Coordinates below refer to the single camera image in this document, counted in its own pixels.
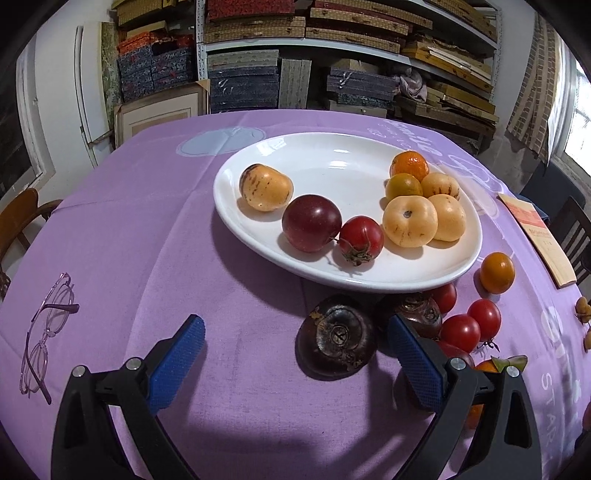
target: eyeglasses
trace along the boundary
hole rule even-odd
[[[36,393],[41,390],[48,405],[51,405],[51,395],[47,391],[44,379],[47,372],[47,339],[55,337],[68,319],[70,313],[76,313],[80,306],[74,301],[74,293],[70,286],[72,279],[67,273],[62,273],[56,284],[43,300],[41,307],[31,320],[31,327],[27,332],[25,353],[22,356],[21,379],[19,388],[23,395]],[[29,351],[29,340],[37,320],[43,317],[45,328],[41,339],[33,350]]]

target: dark brown water chestnut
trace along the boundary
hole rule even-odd
[[[423,338],[437,338],[443,324],[437,303],[421,292],[386,295],[377,303],[372,319],[382,338],[387,335],[388,321],[394,315],[410,320]]]
[[[346,295],[321,301],[301,324],[295,342],[300,368],[318,380],[348,377],[376,351],[374,324]]]

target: blue gripper pad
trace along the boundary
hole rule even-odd
[[[444,379],[398,315],[388,323],[388,343],[421,405],[439,413],[443,405]]]
[[[148,408],[152,415],[173,402],[204,343],[205,324],[195,316],[150,376]]]

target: plate rim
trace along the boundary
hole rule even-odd
[[[293,261],[289,262],[286,260],[290,260],[287,257],[287,254],[280,254],[266,246],[265,244],[256,241],[253,237],[248,235],[243,229],[239,228],[229,217],[227,217],[224,212],[223,208],[221,208],[222,204],[222,196],[220,193],[219,184],[222,181],[222,176],[225,170],[227,170],[227,165],[232,161],[234,156],[238,155],[242,150],[246,148],[252,148],[255,145],[258,145],[262,142],[268,142],[270,140],[274,140],[276,138],[284,138],[284,137],[295,137],[300,135],[337,135],[341,137],[351,137],[351,138],[361,138],[363,140],[368,140],[370,142],[377,142],[387,147],[397,148],[399,150],[404,149],[397,147],[396,145],[392,145],[386,142],[382,142],[380,140],[375,140],[369,137],[362,137],[360,135],[353,135],[353,134],[343,134],[338,132],[295,132],[292,134],[284,134],[284,135],[276,135],[270,138],[264,138],[263,140],[259,140],[256,143],[248,145],[247,147],[243,147],[240,150],[234,152],[226,161],[220,166],[218,169],[216,176],[213,181],[213,200],[215,204],[215,208],[217,211],[218,216],[222,219],[222,222],[226,227],[237,237],[243,244],[245,244],[248,248],[253,250],[254,253],[262,256],[268,261],[271,261],[278,267],[281,267],[299,277],[306,278],[310,281],[314,281],[316,283],[324,284],[326,286],[338,287],[338,288],[345,288],[349,290],[355,291],[362,291],[367,293],[409,293],[409,292],[416,292],[416,291],[427,291],[433,288],[437,288],[448,283],[451,283],[462,275],[466,274],[474,265],[478,256],[480,255],[480,251],[482,249],[482,240],[483,240],[483,233],[482,233],[482,223],[480,222],[480,216],[478,215],[478,211],[476,210],[471,198],[464,192],[464,190],[460,187],[460,193],[464,195],[470,207],[473,210],[473,213],[478,220],[478,247],[475,249],[473,255],[469,258],[468,261],[464,264],[464,266],[454,271],[452,274],[445,275],[444,277],[439,277],[437,281],[429,280],[429,281],[420,281],[420,282],[412,282],[412,283],[385,283],[385,282],[372,282],[367,280],[356,280],[354,278],[345,278],[345,277],[335,277],[330,273],[323,272],[322,270],[318,270],[314,267],[306,265],[305,263],[297,262],[297,259],[292,259]],[[429,165],[434,166],[437,168],[436,164],[430,163]]]

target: silver screw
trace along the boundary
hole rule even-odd
[[[141,358],[137,358],[136,356],[125,362],[125,368],[127,368],[127,370],[137,370],[141,365]]]
[[[517,367],[514,367],[513,365],[510,365],[507,367],[507,374],[513,378],[518,377],[519,369]]]
[[[82,375],[85,374],[85,372],[86,368],[83,365],[78,365],[77,367],[74,367],[74,370],[72,370],[72,376],[80,378]]]
[[[461,358],[452,358],[449,363],[455,370],[464,370],[466,368],[466,362]]]

